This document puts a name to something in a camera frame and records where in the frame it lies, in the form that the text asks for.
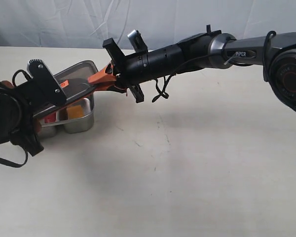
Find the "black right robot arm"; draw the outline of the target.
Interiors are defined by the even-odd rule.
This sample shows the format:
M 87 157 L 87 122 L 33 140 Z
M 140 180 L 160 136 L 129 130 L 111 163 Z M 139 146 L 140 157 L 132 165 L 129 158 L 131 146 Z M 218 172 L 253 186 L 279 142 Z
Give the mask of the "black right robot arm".
M 139 31 L 128 35 L 134 52 L 125 55 L 114 39 L 103 42 L 110 62 L 88 78 L 96 91 L 125 93 L 130 90 L 136 102 L 144 100 L 140 85 L 164 79 L 167 85 L 178 74 L 206 68 L 262 66 L 262 75 L 275 96 L 296 112 L 296 32 L 270 31 L 264 36 L 237 39 L 220 30 L 185 38 L 175 44 L 148 50 Z

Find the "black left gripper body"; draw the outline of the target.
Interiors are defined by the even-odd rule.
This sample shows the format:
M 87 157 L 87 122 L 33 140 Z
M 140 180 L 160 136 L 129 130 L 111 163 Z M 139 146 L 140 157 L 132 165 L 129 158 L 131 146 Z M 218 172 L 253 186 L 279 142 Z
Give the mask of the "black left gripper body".
M 35 156 L 43 151 L 43 146 L 38 139 L 37 133 L 40 130 L 40 123 L 34 118 L 34 106 L 37 96 L 31 97 L 32 89 L 26 87 L 13 86 L 6 83 L 5 86 L 10 90 L 13 98 L 18 102 L 20 115 L 18 124 L 9 133 L 10 142 L 20 146 L 26 154 Z

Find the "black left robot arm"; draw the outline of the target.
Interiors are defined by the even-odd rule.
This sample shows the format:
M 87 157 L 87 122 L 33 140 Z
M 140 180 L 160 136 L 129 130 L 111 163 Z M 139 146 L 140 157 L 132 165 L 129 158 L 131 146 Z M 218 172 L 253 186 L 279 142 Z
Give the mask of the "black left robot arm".
M 39 154 L 44 147 L 38 138 L 37 124 L 30 92 L 0 81 L 0 144 L 11 142 L 27 154 Z

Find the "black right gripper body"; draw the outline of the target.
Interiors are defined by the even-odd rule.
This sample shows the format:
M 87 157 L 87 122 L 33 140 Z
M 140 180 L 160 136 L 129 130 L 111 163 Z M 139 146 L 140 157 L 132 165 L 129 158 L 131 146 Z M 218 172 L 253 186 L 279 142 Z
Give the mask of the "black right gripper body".
M 124 55 L 112 38 L 103 42 L 111 57 L 116 76 L 114 84 L 119 88 L 127 88 L 135 97 L 136 103 L 144 101 L 140 84 L 170 75 L 184 61 L 182 49 L 173 44 L 150 52 Z

